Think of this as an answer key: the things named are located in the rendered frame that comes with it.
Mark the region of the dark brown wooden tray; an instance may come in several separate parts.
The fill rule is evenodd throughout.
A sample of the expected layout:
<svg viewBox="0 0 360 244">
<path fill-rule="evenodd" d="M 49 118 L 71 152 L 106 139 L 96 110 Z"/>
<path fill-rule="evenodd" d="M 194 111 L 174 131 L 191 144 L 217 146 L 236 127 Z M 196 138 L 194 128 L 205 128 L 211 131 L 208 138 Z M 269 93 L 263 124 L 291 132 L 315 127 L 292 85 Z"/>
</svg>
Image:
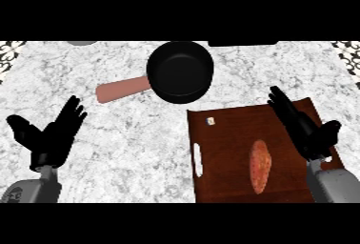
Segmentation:
<svg viewBox="0 0 360 244">
<path fill-rule="evenodd" d="M 267 105 L 188 112 L 191 152 L 201 155 L 195 179 L 198 203 L 312 203 L 307 160 Z M 272 156 L 264 191 L 251 181 L 251 148 L 263 140 Z"/>
</svg>

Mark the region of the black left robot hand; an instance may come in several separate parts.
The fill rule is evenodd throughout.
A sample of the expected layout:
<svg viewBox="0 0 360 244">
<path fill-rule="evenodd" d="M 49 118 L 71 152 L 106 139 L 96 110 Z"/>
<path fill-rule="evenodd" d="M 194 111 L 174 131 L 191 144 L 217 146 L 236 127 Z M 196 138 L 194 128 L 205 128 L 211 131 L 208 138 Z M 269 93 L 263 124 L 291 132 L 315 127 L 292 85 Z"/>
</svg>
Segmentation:
<svg viewBox="0 0 360 244">
<path fill-rule="evenodd" d="M 53 122 L 40 130 L 19 115 L 8 116 L 15 141 L 31 151 L 30 170 L 43 166 L 58 169 L 67 162 L 76 135 L 87 116 L 80 99 L 73 95 Z"/>
</svg>

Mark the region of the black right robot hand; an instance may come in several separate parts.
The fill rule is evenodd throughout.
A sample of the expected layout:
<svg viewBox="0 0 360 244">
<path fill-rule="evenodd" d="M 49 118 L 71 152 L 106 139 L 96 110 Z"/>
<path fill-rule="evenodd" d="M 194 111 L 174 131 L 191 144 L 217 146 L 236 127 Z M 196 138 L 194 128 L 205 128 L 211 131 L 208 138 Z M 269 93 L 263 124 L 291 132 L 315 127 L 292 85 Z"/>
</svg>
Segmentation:
<svg viewBox="0 0 360 244">
<path fill-rule="evenodd" d="M 272 86 L 270 91 L 267 103 L 284 123 L 301 156 L 307 160 L 331 157 L 331 147 L 338 144 L 341 122 L 331 120 L 319 126 L 309 115 L 297 110 L 281 88 Z"/>
</svg>

